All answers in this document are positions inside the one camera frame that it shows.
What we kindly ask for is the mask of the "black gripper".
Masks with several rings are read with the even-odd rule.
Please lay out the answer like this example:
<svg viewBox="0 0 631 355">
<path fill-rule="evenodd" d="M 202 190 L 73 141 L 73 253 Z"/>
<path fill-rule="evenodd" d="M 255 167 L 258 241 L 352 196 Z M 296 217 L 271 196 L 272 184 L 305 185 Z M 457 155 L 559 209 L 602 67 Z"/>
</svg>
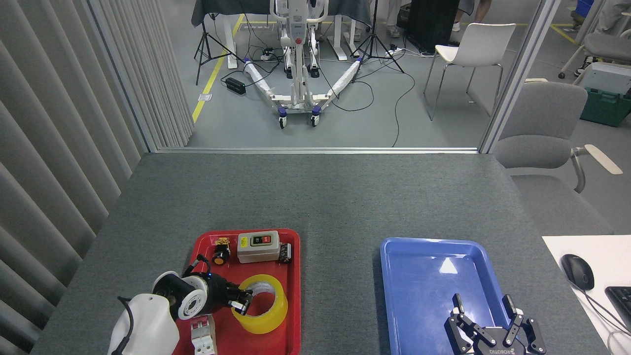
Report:
<svg viewBox="0 0 631 355">
<path fill-rule="evenodd" d="M 455 354 L 474 355 L 545 355 L 546 345 L 539 330 L 539 323 L 516 308 L 512 297 L 502 297 L 503 307 L 511 323 L 509 329 L 482 328 L 466 316 L 460 294 L 452 297 L 454 308 L 445 322 L 445 329 Z M 523 345 L 516 337 L 523 330 L 528 341 Z"/>
<path fill-rule="evenodd" d="M 208 288 L 203 314 L 212 314 L 221 308 L 232 308 L 238 315 L 246 315 L 253 299 L 250 288 L 241 289 L 219 275 L 203 275 L 203 279 Z"/>
</svg>

